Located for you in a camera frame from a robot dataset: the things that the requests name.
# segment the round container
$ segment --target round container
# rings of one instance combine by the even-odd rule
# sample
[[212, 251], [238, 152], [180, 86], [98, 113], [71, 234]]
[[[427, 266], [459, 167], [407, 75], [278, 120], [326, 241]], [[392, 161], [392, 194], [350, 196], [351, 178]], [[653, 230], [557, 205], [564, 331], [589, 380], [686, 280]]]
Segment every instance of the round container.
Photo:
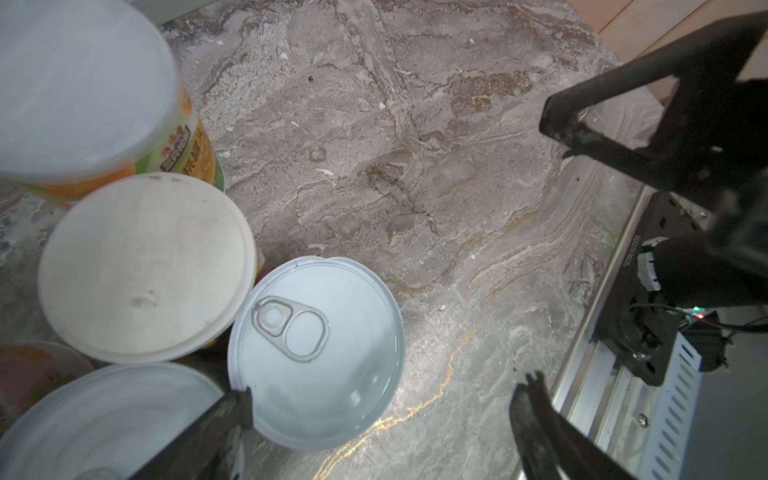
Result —
[[47, 394], [93, 371], [82, 355], [58, 343], [0, 345], [0, 436]]
[[127, 2], [0, 2], [0, 84], [0, 176], [41, 197], [156, 171], [224, 189], [170, 49]]
[[178, 174], [103, 187], [56, 226], [38, 294], [64, 341], [95, 359], [146, 363], [208, 344], [257, 274], [248, 223], [225, 194]]
[[332, 449], [379, 419], [405, 358], [402, 317], [369, 269], [301, 257], [259, 282], [237, 314], [233, 389], [251, 388], [253, 424], [290, 449]]
[[0, 439], [0, 478], [129, 478], [223, 392], [185, 366], [109, 366], [61, 387]]

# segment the colorful label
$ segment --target colorful label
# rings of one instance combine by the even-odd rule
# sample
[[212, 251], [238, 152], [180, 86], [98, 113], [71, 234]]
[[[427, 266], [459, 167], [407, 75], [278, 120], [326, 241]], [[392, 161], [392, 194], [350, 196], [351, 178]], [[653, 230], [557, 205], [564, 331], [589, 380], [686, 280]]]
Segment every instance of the colorful label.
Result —
[[124, 177], [151, 172], [174, 172], [199, 178], [224, 191], [224, 172], [210, 145], [208, 134], [192, 108], [187, 91], [181, 89], [176, 120], [163, 137], [138, 160], [90, 180], [70, 184], [22, 184], [33, 194], [60, 207], [69, 208], [90, 192]]

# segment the marble surface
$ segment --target marble surface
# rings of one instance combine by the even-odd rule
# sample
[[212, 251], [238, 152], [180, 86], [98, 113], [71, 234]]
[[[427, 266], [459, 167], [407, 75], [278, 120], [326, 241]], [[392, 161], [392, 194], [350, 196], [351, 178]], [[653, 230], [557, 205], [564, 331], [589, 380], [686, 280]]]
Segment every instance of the marble surface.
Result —
[[[547, 96], [617, 62], [565, 1], [224, 0], [161, 27], [267, 266], [345, 256], [405, 318], [382, 421], [331, 452], [247, 437], [249, 478], [508, 478], [507, 408], [560, 367], [639, 186], [538, 133]], [[637, 146], [645, 90], [584, 113]], [[0, 187], [3, 340], [62, 212]]]

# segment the white lid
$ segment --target white lid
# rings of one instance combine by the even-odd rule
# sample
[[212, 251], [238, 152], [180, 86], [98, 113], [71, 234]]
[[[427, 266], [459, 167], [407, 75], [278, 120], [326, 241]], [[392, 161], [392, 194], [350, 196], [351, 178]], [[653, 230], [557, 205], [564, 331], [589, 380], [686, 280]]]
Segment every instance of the white lid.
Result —
[[62, 339], [112, 363], [174, 359], [220, 335], [256, 277], [248, 223], [193, 177], [134, 175], [88, 195], [43, 250], [38, 292]]
[[129, 478], [222, 395], [175, 363], [97, 370], [46, 396], [8, 430], [0, 478]]
[[85, 180], [144, 154], [180, 80], [160, 32], [123, 0], [0, 2], [0, 176]]
[[333, 449], [384, 413], [406, 350], [394, 297], [347, 258], [301, 257], [265, 276], [237, 314], [233, 389], [251, 389], [253, 426], [295, 450]]

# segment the slotted vent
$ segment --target slotted vent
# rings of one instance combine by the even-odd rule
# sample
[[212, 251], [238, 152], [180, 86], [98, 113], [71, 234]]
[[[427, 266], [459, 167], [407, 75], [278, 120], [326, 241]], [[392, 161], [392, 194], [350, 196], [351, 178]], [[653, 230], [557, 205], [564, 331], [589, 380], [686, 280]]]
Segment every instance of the slotted vent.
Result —
[[662, 392], [650, 418], [650, 431], [637, 477], [677, 480], [701, 384], [701, 355], [677, 334]]

